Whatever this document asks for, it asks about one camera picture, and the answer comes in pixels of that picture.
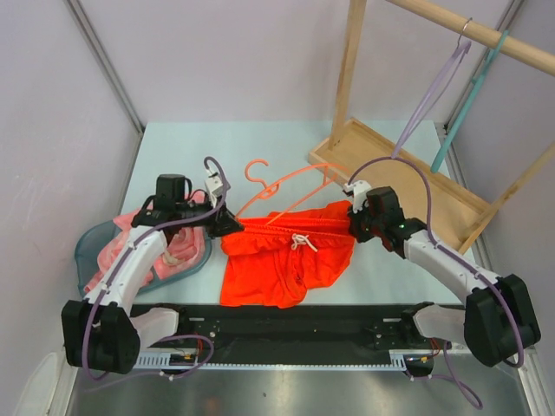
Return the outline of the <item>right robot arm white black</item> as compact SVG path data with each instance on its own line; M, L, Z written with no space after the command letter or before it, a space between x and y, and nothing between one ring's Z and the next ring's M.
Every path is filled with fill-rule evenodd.
M395 191L360 180L343 186L351 197L349 232L424 269L461 302L461 309L432 302L414 306L400 326L402 341L419 348L435 338L466 346L483 365L521 367L527 348L541 339L526 283L502 277L447 247L419 218L406 218Z

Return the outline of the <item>orange plastic hanger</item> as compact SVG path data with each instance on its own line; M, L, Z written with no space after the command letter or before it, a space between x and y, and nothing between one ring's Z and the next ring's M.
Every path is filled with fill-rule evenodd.
M232 198L238 218L266 217L265 223L270 225L287 214L346 199L341 177L344 166L318 162L289 172L272 172L274 167L266 159L247 162L238 195Z

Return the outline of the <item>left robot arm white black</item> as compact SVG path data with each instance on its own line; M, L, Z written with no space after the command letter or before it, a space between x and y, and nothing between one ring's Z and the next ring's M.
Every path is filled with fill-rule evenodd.
M147 273L179 231L201 227L216 238L244 229L226 207L231 187L222 172L208 173L200 203L186 195L189 182L180 174L160 175L103 278L82 300L70 300L62 308L63 346L70 366L127 374L140 352L153 344L168 341L179 347L190 340L192 326L175 308L152 307L131 315Z

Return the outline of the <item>orange shorts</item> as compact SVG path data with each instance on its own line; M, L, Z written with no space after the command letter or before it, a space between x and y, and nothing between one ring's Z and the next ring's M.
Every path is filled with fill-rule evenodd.
M303 301L309 290L332 286L354 253L349 208L350 202L343 200L244 219L243 231L221 238L228 259L220 304L287 309Z

